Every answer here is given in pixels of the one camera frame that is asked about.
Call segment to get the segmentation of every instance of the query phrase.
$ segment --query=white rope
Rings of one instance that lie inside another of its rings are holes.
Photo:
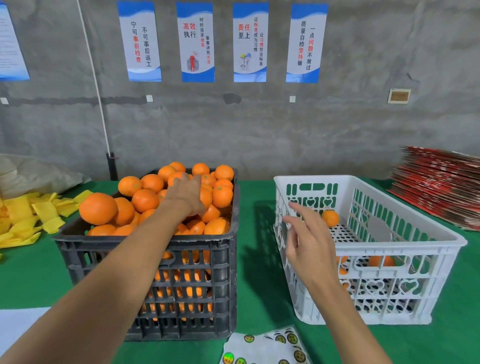
[[[84,16],[82,14],[82,8],[80,7],[80,0],[77,0],[77,5],[78,5],[78,13],[80,14],[80,21],[82,23],[82,28],[84,30],[85,42],[87,43],[88,57],[90,58],[90,65],[92,66],[93,82],[95,83],[96,96],[98,97],[98,106],[100,107],[100,115],[102,117],[103,133],[105,134],[105,143],[107,143],[107,152],[108,152],[108,156],[111,156],[110,145],[108,144],[108,137],[107,137],[107,127],[105,126],[105,115],[103,114],[102,99],[100,98],[100,90],[98,89],[98,82],[96,80],[95,66],[93,64],[92,52],[90,51],[90,43],[88,42],[88,36],[87,36],[87,30],[85,28]]]

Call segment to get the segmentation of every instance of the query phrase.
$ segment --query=electrical outlet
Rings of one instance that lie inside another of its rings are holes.
[[[408,104],[411,92],[410,88],[391,88],[387,104]]]

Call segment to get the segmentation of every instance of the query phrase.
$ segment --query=gray wall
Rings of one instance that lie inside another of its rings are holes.
[[[6,2],[32,80],[0,84],[12,103],[0,107],[0,152],[107,179],[76,2]],[[182,83],[175,2],[155,0],[163,82],[135,83],[116,2],[81,0],[120,176],[180,160],[227,163],[244,179],[386,177],[401,145],[480,155],[478,0],[332,0],[314,85],[285,83],[292,1],[270,2],[264,84],[233,83],[232,2],[213,3],[216,82]],[[411,88],[409,105],[387,105],[391,87]],[[229,93],[241,102],[227,104]]]

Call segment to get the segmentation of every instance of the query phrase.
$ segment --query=crate rim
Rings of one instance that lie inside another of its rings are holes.
[[[151,170],[145,175],[152,174],[152,172],[155,172],[158,170],[159,169]],[[181,245],[182,243],[189,243],[189,242],[198,242],[200,243],[198,245],[203,245],[201,243],[204,242],[205,245],[207,245],[209,241],[220,241],[225,239],[232,239],[237,234],[239,229],[240,186],[238,184],[238,170],[236,168],[233,168],[233,172],[234,172],[233,180],[235,184],[233,186],[232,220],[230,222],[231,223],[230,230],[227,233],[221,234],[221,235],[173,235],[170,239],[170,243],[168,244],[168,247],[180,248],[182,247]],[[113,196],[117,193],[119,193],[118,190],[117,192],[111,194],[110,196]],[[82,218],[79,216],[78,218],[63,225],[60,228],[59,232],[52,237],[53,240],[60,240],[63,242],[79,242],[79,240],[82,240],[81,241],[82,243],[105,243],[109,245],[110,244],[114,245],[114,244],[120,244],[125,239],[125,236],[108,236],[108,235],[107,236],[88,236],[88,235],[63,234],[64,230],[68,229],[71,225],[73,225],[79,219],[82,219]]]
[[[374,186],[368,184],[367,182],[362,181],[360,178],[356,176],[352,176],[350,174],[319,174],[319,175],[299,175],[299,176],[275,176],[273,179],[275,181],[275,187],[280,191],[280,196],[282,197],[283,201],[285,204],[288,206],[288,199],[285,196],[285,193],[279,188],[279,179],[280,178],[303,178],[303,177],[349,177],[352,179],[355,179],[357,182],[361,183],[363,186],[366,186],[368,188],[374,188],[377,190]],[[461,247],[465,246],[468,244],[468,241],[459,233],[449,229],[448,227],[442,225],[441,223],[433,220],[430,218],[428,215],[424,215],[416,210],[414,210],[411,206],[408,204],[405,204],[403,201],[396,200],[393,198],[390,194],[384,193],[387,199],[393,201],[393,202],[401,202],[405,208],[409,209],[411,212],[413,212],[415,215],[422,216],[425,218],[428,218],[429,221],[435,225],[436,227],[440,228],[441,230],[448,232],[456,237],[456,240],[447,240],[447,241],[425,241],[425,242],[375,242],[375,243],[365,243],[365,242],[358,242],[358,243],[335,243],[336,248],[349,248],[352,247],[353,244],[362,244],[362,247],[365,248],[372,248],[374,249],[375,247],[382,247],[382,248],[411,248],[411,247],[419,247],[419,243],[421,243],[422,247],[443,247],[443,246],[451,246],[451,247]]]

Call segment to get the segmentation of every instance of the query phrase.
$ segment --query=wall poster with blue header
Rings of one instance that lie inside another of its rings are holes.
[[[182,81],[215,82],[212,3],[177,2],[177,23]]]
[[[29,79],[7,5],[0,1],[0,81]]]
[[[233,4],[233,81],[267,80],[268,2]]]
[[[118,1],[117,7],[128,79],[162,82],[153,2]]]
[[[293,4],[287,82],[318,83],[328,4]]]

